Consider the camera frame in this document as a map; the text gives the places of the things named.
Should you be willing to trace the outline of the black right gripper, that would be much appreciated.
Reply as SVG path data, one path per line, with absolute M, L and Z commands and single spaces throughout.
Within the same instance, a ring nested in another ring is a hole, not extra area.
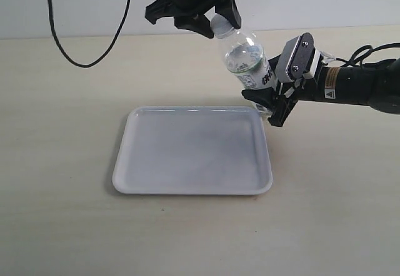
M 277 55 L 268 59 L 267 75 L 282 74 L 279 68 Z M 311 79 L 302 78 L 299 81 L 282 84 L 278 83 L 277 88 L 268 87 L 265 89 L 243 89 L 243 98 L 253 102 L 259 111 L 271 111 L 268 122 L 275 127 L 282 127 L 299 101 L 318 102 L 321 100 L 319 87 L 321 70 L 318 69 L 316 75 Z

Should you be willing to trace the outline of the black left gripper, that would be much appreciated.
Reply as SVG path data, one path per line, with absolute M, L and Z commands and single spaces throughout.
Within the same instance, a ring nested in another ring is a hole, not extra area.
M 203 14 L 214 8 L 235 29 L 241 28 L 241 17 L 235 0 L 156 0 L 146 7 L 145 18 L 151 23 L 164 17 L 175 17 L 178 29 L 214 38 L 210 20 Z

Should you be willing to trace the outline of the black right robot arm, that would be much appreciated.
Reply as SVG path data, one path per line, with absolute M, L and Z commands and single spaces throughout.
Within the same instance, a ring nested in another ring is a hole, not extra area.
M 280 82 L 276 90 L 242 91 L 242 96 L 272 112 L 272 126 L 281 127 L 298 101 L 368 106 L 399 114 L 399 60 L 383 60 L 364 67 L 324 67 L 312 56 L 288 62 L 293 82 Z

